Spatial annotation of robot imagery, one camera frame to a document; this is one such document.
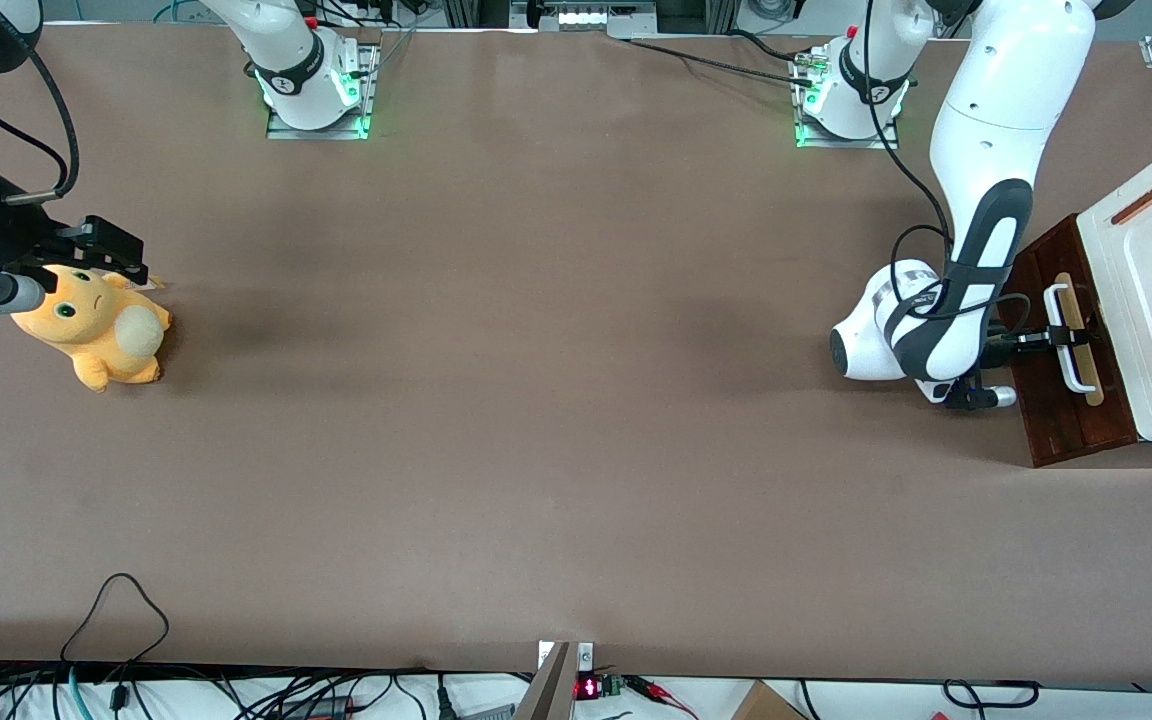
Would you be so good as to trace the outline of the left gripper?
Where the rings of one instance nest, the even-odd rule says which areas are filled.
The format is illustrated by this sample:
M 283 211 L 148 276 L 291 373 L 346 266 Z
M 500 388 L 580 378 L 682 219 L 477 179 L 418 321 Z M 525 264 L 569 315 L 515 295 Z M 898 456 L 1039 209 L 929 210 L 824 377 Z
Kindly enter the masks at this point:
M 1066 348 L 1085 346 L 1093 340 L 1087 329 L 1070 328 L 1066 325 L 1047 325 L 1043 329 L 1020 333 L 1018 342 L 1010 334 L 990 334 L 982 346 L 978 357 L 979 369 L 996 369 L 1009 365 L 1011 356 L 1020 348 Z

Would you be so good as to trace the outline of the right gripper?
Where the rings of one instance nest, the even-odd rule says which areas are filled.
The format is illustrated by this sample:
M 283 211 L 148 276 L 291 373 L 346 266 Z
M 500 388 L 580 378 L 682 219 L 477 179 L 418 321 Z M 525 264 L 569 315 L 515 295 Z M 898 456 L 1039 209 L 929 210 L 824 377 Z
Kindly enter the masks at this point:
M 150 285 L 145 243 L 132 233 L 101 217 L 65 227 L 40 206 L 6 204 L 12 191 L 18 187 L 0 176 L 0 272 L 31 278 L 45 291 L 76 281 Z M 60 229 L 74 259 L 61 251 Z

